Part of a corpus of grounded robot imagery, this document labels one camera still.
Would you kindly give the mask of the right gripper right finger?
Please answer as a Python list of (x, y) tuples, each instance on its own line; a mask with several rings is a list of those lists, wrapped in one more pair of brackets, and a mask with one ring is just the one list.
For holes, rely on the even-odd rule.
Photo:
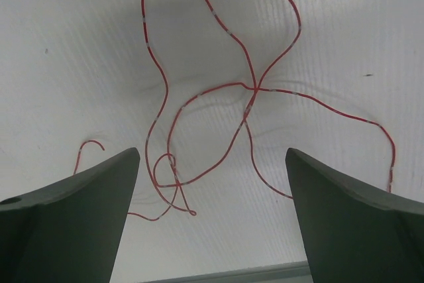
[(294, 148), (286, 168), (314, 282), (423, 281), (423, 203)]

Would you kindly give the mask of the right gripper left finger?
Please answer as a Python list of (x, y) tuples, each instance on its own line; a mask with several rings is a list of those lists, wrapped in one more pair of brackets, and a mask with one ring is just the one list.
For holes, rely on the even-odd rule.
[(1, 201), (1, 281), (109, 282), (139, 164), (128, 148)]

